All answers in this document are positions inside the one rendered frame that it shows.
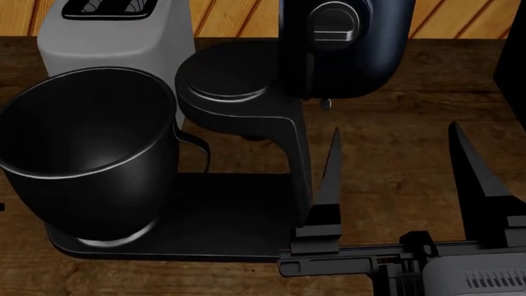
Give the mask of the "black stand mixer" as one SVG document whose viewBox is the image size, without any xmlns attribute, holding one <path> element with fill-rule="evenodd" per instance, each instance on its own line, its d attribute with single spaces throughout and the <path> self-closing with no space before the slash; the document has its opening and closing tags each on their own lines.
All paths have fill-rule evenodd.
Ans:
<svg viewBox="0 0 526 296">
<path fill-rule="evenodd" d="M 212 132 L 274 142 L 287 174 L 180 173 L 157 226 L 119 247 L 95 248 L 52 227 L 51 244 L 76 258 L 273 262 L 312 204 L 311 157 L 302 101 L 279 75 L 276 39 L 214 44 L 174 78 L 178 108 Z"/>
</svg>

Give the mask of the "black box-shaped appliance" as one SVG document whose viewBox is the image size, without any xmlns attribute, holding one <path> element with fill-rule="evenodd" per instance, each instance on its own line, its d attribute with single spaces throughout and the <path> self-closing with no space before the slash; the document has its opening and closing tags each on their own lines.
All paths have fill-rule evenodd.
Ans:
<svg viewBox="0 0 526 296">
<path fill-rule="evenodd" d="M 493 80 L 501 93 L 526 88 L 526 0 L 520 0 Z"/>
</svg>

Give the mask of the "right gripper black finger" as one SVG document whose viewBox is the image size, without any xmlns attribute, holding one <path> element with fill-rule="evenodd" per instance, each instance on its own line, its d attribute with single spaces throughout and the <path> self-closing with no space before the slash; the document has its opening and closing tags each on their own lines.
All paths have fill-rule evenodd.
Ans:
<svg viewBox="0 0 526 296">
<path fill-rule="evenodd" d="M 290 251 L 293 255 L 339 251 L 342 235 L 339 204 L 341 167 L 341 140 L 339 129 L 335 129 L 316 201 L 309 210 L 305 224 L 292 231 Z"/>
<path fill-rule="evenodd" d="M 511 194 L 487 167 L 460 125 L 448 127 L 465 238 L 479 243 L 526 243 L 526 201 Z"/>
</svg>

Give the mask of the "grey two-slot toaster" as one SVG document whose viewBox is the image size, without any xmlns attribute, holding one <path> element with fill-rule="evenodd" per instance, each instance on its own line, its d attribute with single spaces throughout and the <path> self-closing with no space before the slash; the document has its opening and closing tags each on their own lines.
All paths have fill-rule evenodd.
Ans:
<svg viewBox="0 0 526 296">
<path fill-rule="evenodd" d="M 120 66 L 169 86 L 196 51 L 189 0 L 54 0 L 37 46 L 49 76 Z"/>
</svg>

